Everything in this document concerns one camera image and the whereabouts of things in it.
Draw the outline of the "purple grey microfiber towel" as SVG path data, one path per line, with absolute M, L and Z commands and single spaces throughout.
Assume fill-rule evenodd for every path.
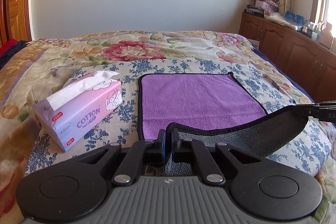
M 147 74 L 138 79 L 139 139 L 157 139 L 160 130 L 207 147 L 224 142 L 267 157 L 305 128 L 308 117 L 293 105 L 270 114 L 238 82 L 224 75 Z

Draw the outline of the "dark books stack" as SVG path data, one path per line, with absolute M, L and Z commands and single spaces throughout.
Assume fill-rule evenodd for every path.
M 254 5 L 247 5 L 246 8 L 244 9 L 244 13 L 250 14 L 253 16 L 259 16 L 259 17 L 264 17 L 264 9 L 260 7 L 256 7 Z

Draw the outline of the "red cloth at bedside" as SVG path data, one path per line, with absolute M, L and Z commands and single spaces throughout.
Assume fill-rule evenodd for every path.
M 15 39 L 10 39 L 8 42 L 6 42 L 4 45 L 0 47 L 0 55 L 3 55 L 6 53 L 12 46 L 15 46 L 15 44 L 18 41 Z

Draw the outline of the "blue packet on cabinet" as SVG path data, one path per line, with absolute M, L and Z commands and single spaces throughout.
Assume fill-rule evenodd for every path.
M 295 24 L 297 26 L 303 25 L 305 23 L 305 19 L 302 15 L 295 14 L 289 10 L 285 13 L 285 19 L 287 22 L 290 22 L 292 24 Z

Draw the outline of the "pink box on cabinet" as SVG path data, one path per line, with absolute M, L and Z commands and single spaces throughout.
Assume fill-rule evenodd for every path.
M 271 0 L 265 0 L 265 1 L 256 0 L 255 5 L 256 7 L 262 8 L 265 11 L 271 10 L 273 12 L 278 12 L 279 9 L 278 5 Z

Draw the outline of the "wooden low cabinet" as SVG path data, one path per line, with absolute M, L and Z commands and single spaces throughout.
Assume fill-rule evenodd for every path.
M 239 34 L 260 42 L 259 51 L 316 102 L 335 100 L 335 53 L 289 27 L 246 12 Z

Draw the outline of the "floral beige bed quilt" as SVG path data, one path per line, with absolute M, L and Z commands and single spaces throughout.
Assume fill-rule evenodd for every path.
M 86 67 L 157 59 L 194 59 L 253 64 L 268 62 L 307 98 L 310 96 L 252 43 L 238 34 L 210 31 L 116 31 L 72 39 L 18 42 L 1 56 L 1 223 L 23 217 L 15 190 L 37 137 L 43 132 L 33 106 L 58 91 Z

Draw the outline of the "pink cotton tissue pack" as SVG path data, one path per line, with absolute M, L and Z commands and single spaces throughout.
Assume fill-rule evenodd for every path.
M 86 72 L 34 106 L 42 129 L 63 151 L 121 104 L 117 75 L 114 71 Z

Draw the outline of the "blue floral white cloth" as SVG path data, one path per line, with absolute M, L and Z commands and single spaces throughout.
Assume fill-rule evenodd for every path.
M 129 147 L 137 139 L 138 78 L 148 73 L 209 73 L 234 77 L 268 113 L 283 106 L 310 103 L 301 91 L 280 72 L 263 61 L 265 69 L 253 64 L 235 64 L 226 61 L 194 59 L 157 59 L 131 62 L 115 62 L 99 65 L 96 69 L 118 72 L 121 81 L 122 101 L 119 108 L 89 130 L 68 152 L 45 133 L 41 132 L 30 155 L 25 174 L 51 166 L 63 160 L 81 155 L 111 142 Z M 270 156 L 270 159 L 315 175 L 325 164 L 333 150 L 332 137 L 335 127 L 311 118 L 305 129 L 293 141 Z

